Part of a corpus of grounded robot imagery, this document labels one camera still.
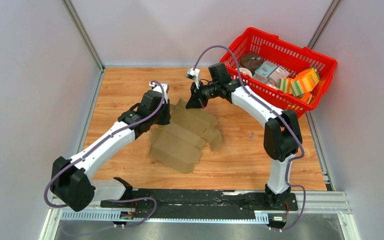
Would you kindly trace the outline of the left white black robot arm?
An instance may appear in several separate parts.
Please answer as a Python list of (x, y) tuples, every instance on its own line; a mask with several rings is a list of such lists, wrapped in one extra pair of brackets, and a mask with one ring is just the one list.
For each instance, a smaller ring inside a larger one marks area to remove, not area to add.
[(152, 125), (170, 123), (168, 92), (168, 84), (152, 83), (141, 102), (122, 113), (98, 140), (68, 159), (58, 157), (53, 162), (51, 180), (44, 191), (45, 202), (57, 207), (48, 199), (48, 192), (52, 192), (63, 201), (63, 207), (75, 212), (101, 201), (114, 201), (122, 208), (128, 207), (133, 194), (127, 190), (127, 183), (118, 178), (93, 180), (93, 177), (115, 153), (148, 132)]

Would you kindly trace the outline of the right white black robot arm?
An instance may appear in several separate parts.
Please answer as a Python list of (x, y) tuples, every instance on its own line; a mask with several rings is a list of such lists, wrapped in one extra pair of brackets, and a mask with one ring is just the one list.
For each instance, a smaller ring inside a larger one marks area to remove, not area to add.
[(268, 208), (279, 209), (291, 192), (291, 163), (302, 146), (297, 115), (292, 110), (274, 107), (256, 95), (242, 79), (232, 78), (224, 63), (213, 64), (208, 69), (211, 80), (207, 83), (202, 82), (199, 69), (187, 71), (187, 78), (194, 82), (186, 108), (204, 109), (210, 99), (222, 98), (245, 110), (263, 126), (263, 147), (271, 160), (263, 201)]

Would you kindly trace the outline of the brown cardboard paper box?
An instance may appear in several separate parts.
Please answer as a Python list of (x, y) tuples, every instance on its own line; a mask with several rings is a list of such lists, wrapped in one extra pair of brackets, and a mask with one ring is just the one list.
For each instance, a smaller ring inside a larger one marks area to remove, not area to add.
[(152, 130), (148, 151), (154, 160), (183, 174), (200, 163), (205, 145), (214, 151), (222, 142), (217, 118), (203, 109), (187, 109), (186, 104), (181, 98), (170, 105), (170, 124)]

